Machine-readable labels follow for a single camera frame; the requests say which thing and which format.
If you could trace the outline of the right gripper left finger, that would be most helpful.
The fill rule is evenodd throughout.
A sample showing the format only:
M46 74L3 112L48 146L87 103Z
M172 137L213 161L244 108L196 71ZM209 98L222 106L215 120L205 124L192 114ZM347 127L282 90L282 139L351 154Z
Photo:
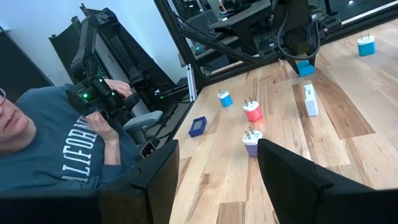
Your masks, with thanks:
M168 223L179 159L171 140L100 189L3 193L1 223Z

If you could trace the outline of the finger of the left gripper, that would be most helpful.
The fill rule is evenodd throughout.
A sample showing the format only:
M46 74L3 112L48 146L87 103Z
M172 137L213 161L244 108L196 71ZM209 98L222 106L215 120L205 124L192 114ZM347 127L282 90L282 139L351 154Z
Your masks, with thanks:
M295 60L288 58L287 62L292 67L292 69L294 70L294 72L297 75L299 75L299 76L302 75L301 69L302 69L303 61L296 62Z

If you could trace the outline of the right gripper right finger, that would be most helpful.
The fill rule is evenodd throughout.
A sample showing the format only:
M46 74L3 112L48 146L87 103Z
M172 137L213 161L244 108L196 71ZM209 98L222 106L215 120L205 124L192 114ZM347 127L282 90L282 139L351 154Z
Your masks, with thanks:
M268 139L261 176L280 223L397 223L397 190L374 190Z

